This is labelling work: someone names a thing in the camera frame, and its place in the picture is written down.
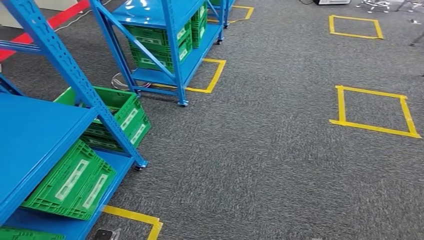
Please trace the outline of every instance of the yellow tape square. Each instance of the yellow tape square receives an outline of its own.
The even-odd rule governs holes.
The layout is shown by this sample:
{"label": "yellow tape square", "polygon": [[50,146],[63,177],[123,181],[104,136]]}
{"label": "yellow tape square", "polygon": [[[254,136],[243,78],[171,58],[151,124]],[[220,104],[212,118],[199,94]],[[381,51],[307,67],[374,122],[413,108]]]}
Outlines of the yellow tape square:
{"label": "yellow tape square", "polygon": [[149,216],[149,215],[145,215],[145,214],[142,214],[142,213],[129,211],[129,210],[126,210],[126,209],[122,209],[122,208],[118,208],[118,207],[114,207],[114,206],[109,206],[109,205],[104,206],[103,212],[107,213],[107,214],[112,214],[112,215],[116,215],[116,216],[119,216],[119,217],[123,217],[123,218],[126,218],[126,219],[136,220],[136,221],[139,221],[139,222],[142,222],[142,223],[151,224],[152,227],[151,227],[150,233],[148,234],[147,240],[158,239],[159,232],[162,229],[163,223],[159,221],[159,218],[154,217],[154,216]]}
{"label": "yellow tape square", "polygon": [[[421,136],[417,133],[417,130],[415,129],[414,122],[412,120],[412,116],[410,113],[410,110],[407,105],[406,99],[408,99],[407,96],[399,95],[399,94],[393,94],[393,93],[387,93],[387,92],[381,92],[381,91],[373,91],[373,90],[366,90],[366,89],[360,89],[360,88],[354,88],[354,87],[348,87],[348,86],[342,86],[337,85],[335,86],[337,89],[337,100],[338,100],[338,120],[331,120],[330,123],[342,125],[342,126],[348,126],[348,127],[354,127],[354,128],[360,128],[360,129],[367,129],[377,132],[383,132],[388,134],[396,134],[401,136],[407,136],[412,138],[420,139]],[[385,96],[385,97],[392,97],[392,98],[399,98],[400,100],[400,106],[402,107],[403,115],[405,116],[406,124],[408,126],[409,131],[400,131],[400,130],[394,130],[379,126],[372,126],[372,125],[366,125],[366,124],[360,124],[355,122],[349,122],[346,121],[346,108],[345,108],[345,91],[352,91],[352,92],[358,92],[358,93],[364,93],[364,94],[374,94],[379,96]]]}
{"label": "yellow tape square", "polygon": [[[209,85],[205,89],[186,87],[185,90],[192,91],[192,92],[198,92],[198,93],[204,93],[204,94],[210,94],[214,90],[215,85],[217,84],[218,80],[220,79],[220,76],[223,72],[224,66],[227,63],[227,61],[226,60],[218,60],[218,59],[210,59],[210,58],[204,58],[203,61],[218,64],[218,68],[216,69],[215,74],[213,75],[213,78],[210,81]],[[163,84],[158,84],[158,83],[154,83],[154,84],[152,84],[152,86],[163,87],[163,88],[173,88],[173,89],[176,88],[175,86],[163,85]]]}
{"label": "yellow tape square", "polygon": [[[248,19],[250,19],[251,18],[251,16],[252,16],[252,14],[253,14],[253,10],[255,9],[254,7],[252,7],[252,6],[237,6],[237,5],[233,5],[232,6],[233,8],[236,8],[236,9],[247,9],[247,12],[246,12],[246,16],[244,16],[244,18],[243,19],[238,19],[238,20],[233,20],[233,21],[228,21],[230,24],[233,24],[233,23],[235,23],[235,22],[239,22],[239,21],[243,21],[243,20],[248,20]],[[207,20],[208,22],[212,22],[212,23],[218,23],[219,21],[218,20],[216,20],[216,19],[208,19]]]}
{"label": "yellow tape square", "polygon": [[[377,36],[365,36],[365,35],[357,35],[357,34],[336,32],[335,26],[334,26],[334,18],[373,22],[374,23],[374,27],[375,27],[375,32],[376,32]],[[377,19],[368,19],[368,18],[358,18],[358,17],[350,17],[350,16],[330,15],[328,17],[328,24],[329,24],[329,27],[330,27],[330,33],[331,34],[340,35],[340,36],[346,36],[346,37],[363,38],[363,39],[384,39],[383,33],[382,33],[382,29],[380,27],[380,23],[379,23],[379,21]]]}

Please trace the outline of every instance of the white label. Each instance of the white label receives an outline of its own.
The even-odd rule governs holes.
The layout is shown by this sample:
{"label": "white label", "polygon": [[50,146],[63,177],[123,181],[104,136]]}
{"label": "white label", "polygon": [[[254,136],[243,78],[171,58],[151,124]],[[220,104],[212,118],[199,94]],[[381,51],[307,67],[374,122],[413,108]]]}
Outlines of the white label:
{"label": "white label", "polygon": [[156,44],[156,45],[162,45],[162,41],[159,39],[154,39],[154,38],[147,38],[147,37],[143,37],[143,38],[137,38],[137,40],[141,43],[148,43],[148,44]]}
{"label": "white label", "polygon": [[131,121],[134,119],[136,114],[139,112],[139,110],[133,108],[132,111],[129,113],[129,115],[125,118],[125,121],[120,125],[120,128],[122,130],[125,130],[128,125],[130,125]]}
{"label": "white label", "polygon": [[90,195],[88,195],[87,199],[82,205],[84,208],[88,209],[89,207],[91,207],[91,205],[93,205],[94,200],[96,199],[97,195],[99,195],[100,190],[102,189],[103,185],[105,185],[106,179],[108,179],[108,177],[108,175],[102,174],[98,178],[97,183],[90,192]]}
{"label": "white label", "polygon": [[54,195],[54,197],[61,201],[65,199],[67,195],[71,192],[72,188],[75,186],[75,183],[81,177],[81,174],[83,174],[84,170],[87,168],[88,164],[89,161],[81,159],[76,168],[73,170],[72,174],[68,177],[68,179],[62,185],[59,191],[56,192],[56,195]]}
{"label": "white label", "polygon": [[200,7],[200,16],[203,16],[204,13],[205,13],[205,6],[201,6]]}
{"label": "white label", "polygon": [[[141,61],[145,64],[155,64],[152,60],[148,59],[148,58],[142,58]],[[167,63],[164,61],[159,61],[159,63],[161,63],[163,66],[167,66]]]}
{"label": "white label", "polygon": [[140,128],[137,130],[135,135],[131,138],[131,144],[134,144],[137,141],[137,139],[139,139],[140,135],[142,134],[145,128],[146,128],[146,125],[144,123],[141,124]]}
{"label": "white label", "polygon": [[188,53],[189,51],[187,51],[187,49],[184,49],[184,51],[179,54],[179,60],[181,61]]}
{"label": "white label", "polygon": [[176,39],[180,40],[180,38],[186,33],[186,27],[183,27],[181,31],[176,35]]}
{"label": "white label", "polygon": [[203,37],[203,34],[205,33],[205,26],[203,26],[201,29],[200,29],[200,38],[202,38]]}

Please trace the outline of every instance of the red floor stripe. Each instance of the red floor stripe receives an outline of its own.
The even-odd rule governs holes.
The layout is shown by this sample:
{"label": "red floor stripe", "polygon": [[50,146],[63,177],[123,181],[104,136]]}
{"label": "red floor stripe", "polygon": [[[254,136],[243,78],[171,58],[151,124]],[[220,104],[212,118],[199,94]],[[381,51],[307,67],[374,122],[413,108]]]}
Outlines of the red floor stripe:
{"label": "red floor stripe", "polygon": [[[89,6],[90,6],[90,4],[89,4],[88,0],[81,0],[77,4],[66,9],[65,11],[61,11],[58,14],[56,14],[55,16],[52,16],[48,20],[48,23],[50,24],[50,26],[53,29],[55,29],[59,25],[68,21],[69,19],[71,19],[73,16],[77,15],[79,12],[88,8]],[[20,36],[14,38],[12,40],[12,42],[22,43],[22,44],[30,44],[30,43],[33,42],[33,40],[31,39],[31,37],[27,33],[23,33]],[[0,62],[6,60],[7,58],[9,58],[10,56],[12,56],[15,53],[16,53],[16,51],[13,51],[13,50],[0,49]]]}

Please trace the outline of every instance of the green plastic crate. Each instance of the green plastic crate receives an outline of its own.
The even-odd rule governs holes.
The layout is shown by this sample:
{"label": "green plastic crate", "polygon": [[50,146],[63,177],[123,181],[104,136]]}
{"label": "green plastic crate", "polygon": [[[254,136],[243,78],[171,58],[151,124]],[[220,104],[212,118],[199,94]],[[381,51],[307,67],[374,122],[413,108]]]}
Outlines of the green plastic crate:
{"label": "green plastic crate", "polygon": [[[190,54],[193,49],[193,39],[192,33],[190,31],[189,37],[181,44],[179,47],[179,61],[182,63]],[[153,69],[153,70],[161,70],[146,54],[142,51],[132,48],[131,49],[132,57],[134,59],[135,65],[139,68],[143,69]],[[172,57],[170,53],[163,53],[157,51],[150,51],[150,53],[157,58],[157,60],[163,64],[170,72],[174,72],[174,63],[172,61]]]}
{"label": "green plastic crate", "polygon": [[106,162],[97,166],[97,171],[93,171],[92,178],[81,189],[66,215],[71,218],[89,220],[115,175],[116,171]]}
{"label": "green plastic crate", "polygon": [[[121,91],[105,87],[94,87],[95,91],[100,96],[104,104],[109,108],[114,118],[120,125],[123,132],[130,136],[131,133],[136,131],[140,121],[135,116],[142,112],[144,115],[145,112],[141,106],[137,95],[134,92]],[[56,100],[56,103],[62,103],[66,105],[74,105],[77,94],[72,88],[68,88],[64,93],[62,93]],[[93,123],[88,127],[87,131],[91,129],[103,130],[104,136],[106,138],[113,139],[109,131],[106,130],[105,126],[100,122],[100,120],[95,119]]]}
{"label": "green plastic crate", "polygon": [[220,6],[221,5],[221,0],[210,0],[210,3],[212,5],[218,5],[218,6]]}
{"label": "green plastic crate", "polygon": [[91,183],[93,173],[105,164],[87,144],[77,140],[21,206],[74,217],[69,210],[81,194],[81,189]]}
{"label": "green plastic crate", "polygon": [[[157,51],[163,53],[170,53],[171,47],[168,40],[167,31],[159,28],[142,27],[134,25],[124,25],[125,28],[134,37],[145,46],[149,51]],[[178,46],[180,46],[188,37],[191,32],[192,24],[189,20],[185,26],[177,33],[176,39]],[[138,48],[130,42],[130,48]]]}
{"label": "green plastic crate", "polygon": [[208,17],[208,3],[205,1],[204,4],[196,11],[191,17],[191,24],[196,22],[202,22],[204,18]]}
{"label": "green plastic crate", "polygon": [[[143,137],[147,134],[149,131],[151,124],[149,122],[149,119],[146,115],[140,115],[137,116],[137,118],[142,118],[141,124],[137,126],[137,129],[135,132],[133,132],[129,136],[130,142],[137,147]],[[118,142],[116,142],[114,139],[105,138],[102,135],[96,134],[96,133],[84,133],[83,136],[81,136],[81,139],[86,142],[87,144],[99,148],[105,148],[110,149],[114,151],[122,151],[122,147],[119,145]]]}
{"label": "green plastic crate", "polygon": [[200,46],[200,42],[202,41],[203,35],[206,31],[207,23],[208,19],[205,18],[197,28],[191,28],[191,34],[193,37],[193,48],[198,48]]}
{"label": "green plastic crate", "polygon": [[2,226],[0,240],[65,240],[65,236],[41,231]]}

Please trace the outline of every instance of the shelf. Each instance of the shelf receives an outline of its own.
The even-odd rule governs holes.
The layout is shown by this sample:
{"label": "shelf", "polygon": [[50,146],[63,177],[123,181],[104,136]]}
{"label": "shelf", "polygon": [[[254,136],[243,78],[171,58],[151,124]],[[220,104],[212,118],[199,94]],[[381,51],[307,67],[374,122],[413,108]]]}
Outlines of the shelf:
{"label": "shelf", "polygon": [[96,153],[116,170],[116,177],[100,200],[93,217],[88,220],[44,213],[26,208],[18,208],[5,223],[6,226],[31,229],[47,233],[66,235],[66,240],[86,239],[86,235],[99,218],[104,205],[108,203],[115,190],[133,164],[133,159],[126,156],[96,151]]}
{"label": "shelf", "polygon": [[[187,87],[190,80],[193,78],[196,70],[202,63],[203,58],[205,58],[206,54],[209,52],[209,49],[212,47],[212,44],[217,39],[221,28],[222,26],[220,25],[208,23],[199,48],[193,48],[185,61],[181,63],[181,79],[183,80],[184,87]],[[176,86],[174,80],[166,75],[166,73],[163,71],[138,67],[132,74],[132,77],[138,81]]]}
{"label": "shelf", "polygon": [[[177,31],[191,19],[205,0],[169,0],[173,4],[173,19]],[[165,14],[161,0],[127,0],[112,12],[121,24],[166,29]]]}
{"label": "shelf", "polygon": [[0,226],[96,117],[94,108],[0,93]]}

